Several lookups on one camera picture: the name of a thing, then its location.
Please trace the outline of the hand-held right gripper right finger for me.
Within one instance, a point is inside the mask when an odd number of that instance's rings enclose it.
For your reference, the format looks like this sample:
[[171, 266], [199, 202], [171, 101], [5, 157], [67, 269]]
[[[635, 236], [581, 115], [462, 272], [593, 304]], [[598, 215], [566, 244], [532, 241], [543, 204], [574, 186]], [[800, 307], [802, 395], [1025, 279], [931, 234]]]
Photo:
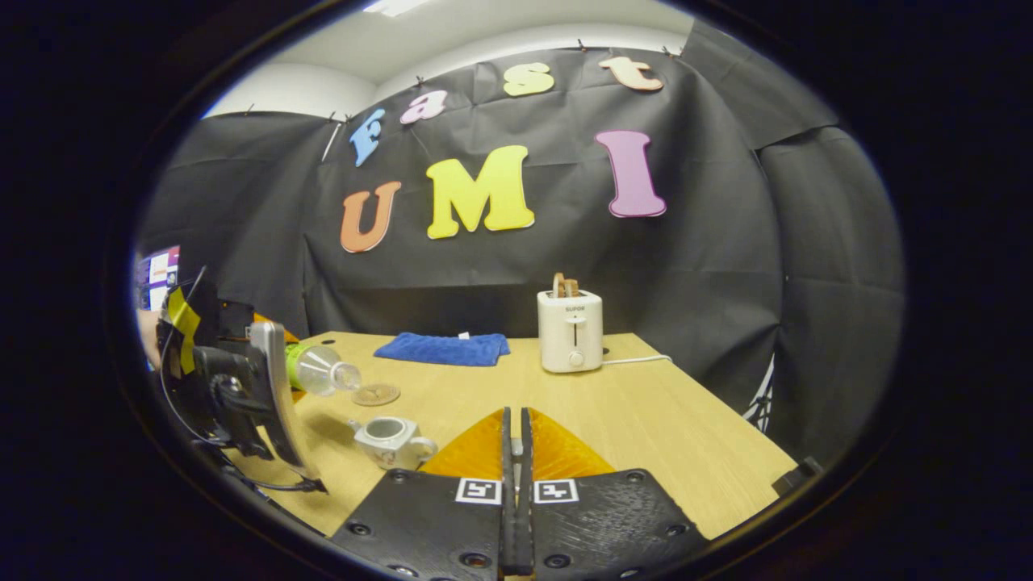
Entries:
[[646, 580], [711, 543], [648, 470], [543, 478], [550, 419], [521, 409], [519, 573], [533, 580]]

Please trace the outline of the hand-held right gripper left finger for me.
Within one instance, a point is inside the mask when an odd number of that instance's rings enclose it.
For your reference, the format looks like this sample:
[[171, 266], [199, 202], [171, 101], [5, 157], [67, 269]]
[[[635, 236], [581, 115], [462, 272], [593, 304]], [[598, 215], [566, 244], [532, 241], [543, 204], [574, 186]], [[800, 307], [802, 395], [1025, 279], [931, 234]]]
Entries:
[[390, 470], [331, 537], [333, 544], [395, 576], [502, 580], [519, 573], [512, 411], [487, 417], [493, 477]]

